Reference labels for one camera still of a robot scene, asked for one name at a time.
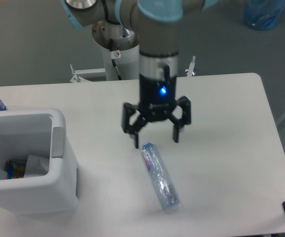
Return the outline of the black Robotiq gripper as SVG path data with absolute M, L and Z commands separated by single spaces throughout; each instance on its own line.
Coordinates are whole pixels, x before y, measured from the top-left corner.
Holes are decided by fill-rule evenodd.
M 182 96 L 177 101 L 176 94 L 176 78 L 170 75 L 170 66 L 162 64 L 161 72 L 163 76 L 160 79 L 152 79 L 140 75 L 139 78 L 139 104 L 133 105 L 125 102 L 122 109 L 121 127 L 124 133 L 134 140 L 134 146 L 139 148 L 139 131 L 147 124 L 147 122 L 157 122 L 169 119 L 173 123 L 172 138 L 175 143 L 179 142 L 180 130 L 185 125 L 190 125 L 191 118 L 191 101 Z M 182 109 L 181 118 L 177 118 L 172 111 L 176 106 Z M 137 112 L 140 114 L 134 122 L 130 122 L 130 118 Z

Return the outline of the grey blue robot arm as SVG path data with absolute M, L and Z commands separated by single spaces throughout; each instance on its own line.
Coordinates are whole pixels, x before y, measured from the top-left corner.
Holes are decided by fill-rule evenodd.
M 148 123 L 170 120 L 173 140 L 191 123 L 191 102 L 176 98 L 179 23 L 184 14 L 215 5 L 213 0 L 64 0 L 62 6 L 77 29 L 108 21 L 137 34 L 139 96 L 124 103 L 122 129 L 139 145 L 139 131 Z

